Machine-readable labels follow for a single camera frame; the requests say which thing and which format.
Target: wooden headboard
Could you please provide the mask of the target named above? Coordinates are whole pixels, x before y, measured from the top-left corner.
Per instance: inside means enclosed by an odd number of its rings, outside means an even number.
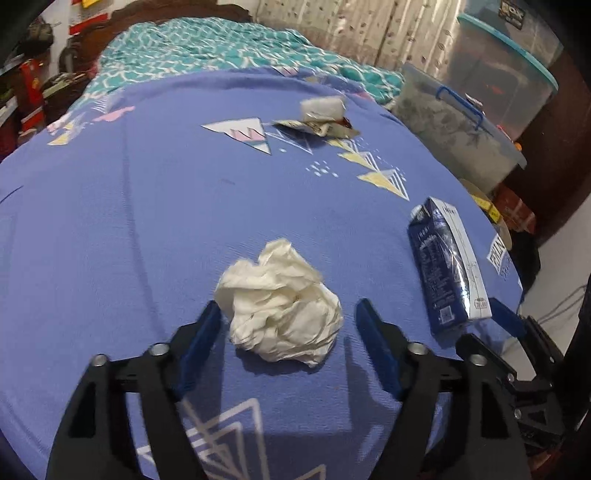
[[[75,72],[89,70],[111,40],[140,22],[162,23],[178,17],[220,17],[234,22],[251,22],[248,10],[237,5],[218,5],[216,0],[136,0],[103,23],[90,25],[72,38],[61,52],[60,71],[65,72],[66,56],[72,56]]]

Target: crumpled wrapper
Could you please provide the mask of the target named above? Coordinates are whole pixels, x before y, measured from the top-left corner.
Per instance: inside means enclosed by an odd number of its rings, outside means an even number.
[[[317,137],[351,139],[359,131],[345,118],[345,99],[341,96],[315,97],[300,102],[301,120],[275,120],[274,125]]]
[[[217,284],[215,300],[232,319],[230,340],[268,362],[320,364],[343,325],[338,297],[291,243],[267,243],[258,265],[240,259]]]

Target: teal blanket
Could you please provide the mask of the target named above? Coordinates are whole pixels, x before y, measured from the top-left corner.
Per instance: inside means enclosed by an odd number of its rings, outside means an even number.
[[[309,67],[365,86],[380,104],[400,92],[402,77],[322,50],[295,30],[221,18],[175,18],[140,23],[120,33],[99,59],[99,73],[76,106],[135,82],[199,70],[261,66]]]

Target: blue bedsheet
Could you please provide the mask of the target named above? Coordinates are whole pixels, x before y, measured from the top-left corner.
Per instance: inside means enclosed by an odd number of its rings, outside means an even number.
[[[356,331],[370,298],[437,354],[407,237],[427,196],[457,206],[490,296],[517,308],[508,255],[460,183],[392,115],[342,79],[274,69],[141,83],[86,105],[0,165],[0,429],[43,478],[53,436],[90,357],[142,353],[192,322],[225,268],[286,237],[324,275],[345,324],[318,369],[266,363],[224,332],[181,406],[212,478],[369,476],[400,407],[382,391]],[[354,141],[280,131],[299,103],[346,92]],[[491,320],[470,325],[499,348]],[[442,397],[434,435],[443,431]],[[137,399],[132,429],[155,477]]]

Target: yellow triangle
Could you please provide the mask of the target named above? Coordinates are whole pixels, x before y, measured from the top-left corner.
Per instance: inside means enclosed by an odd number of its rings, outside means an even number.
[[[343,150],[346,150],[347,152],[355,152],[355,150],[353,150],[345,142],[342,142],[341,140],[338,140],[337,138],[331,138],[330,140],[327,140],[327,143],[329,145],[332,145],[333,147],[342,148]]]
[[[370,170],[374,169],[367,160],[365,160],[361,155],[359,155],[356,152],[339,153],[339,157],[343,157],[349,161],[352,161],[353,163],[363,165],[365,168],[369,168]]]
[[[402,192],[400,190],[398,190],[390,181],[388,181],[388,179],[386,177],[384,177],[384,175],[382,175],[378,171],[372,171],[372,172],[366,173],[365,175],[359,175],[357,178],[359,180],[368,181],[368,182],[376,185],[376,187],[389,190],[392,193],[395,193],[396,195],[398,195],[399,197],[405,198],[404,195],[402,194]]]
[[[70,132],[61,134],[55,140],[50,141],[47,145],[67,145],[70,141]]]

